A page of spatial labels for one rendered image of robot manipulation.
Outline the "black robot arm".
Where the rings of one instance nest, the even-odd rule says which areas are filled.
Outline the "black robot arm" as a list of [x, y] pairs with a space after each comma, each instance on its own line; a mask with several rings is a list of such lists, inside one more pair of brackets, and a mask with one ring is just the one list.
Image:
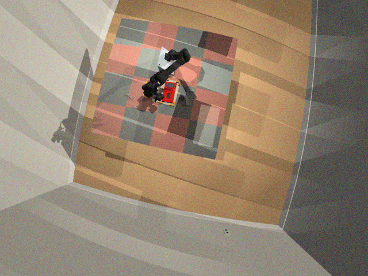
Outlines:
[[[190, 58], [191, 56], [187, 49], [182, 49], [180, 50], [180, 52], [176, 52], [176, 50], [170, 50], [168, 53], [165, 53], [164, 57], [165, 60], [168, 60], [168, 62], [170, 62], [170, 60], [176, 61], [165, 70], [161, 70], [160, 72], [158, 71], [156, 74], [150, 77], [149, 82], [144, 87], [143, 94], [148, 98], [152, 97], [154, 88], [161, 87], [166, 82], [169, 75], [181, 65], [184, 65], [185, 63], [189, 62]], [[158, 84], [158, 81], [160, 84]]]

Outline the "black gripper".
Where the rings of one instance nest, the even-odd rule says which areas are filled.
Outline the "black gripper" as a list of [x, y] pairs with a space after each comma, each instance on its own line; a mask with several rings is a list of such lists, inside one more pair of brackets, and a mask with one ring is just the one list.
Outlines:
[[[143, 85], [142, 86], [142, 89], [144, 90], [144, 87], [146, 86], [146, 84], [145, 85]], [[155, 87], [154, 88], [154, 92], [153, 92], [153, 94], [155, 94], [156, 95], [156, 97], [154, 98], [155, 99], [155, 102], [158, 100], [158, 101], [161, 101], [163, 98], [164, 98], [164, 95], [162, 94], [162, 93], [157, 93], [157, 91], [158, 91], [158, 89], [157, 89], [157, 87]]]

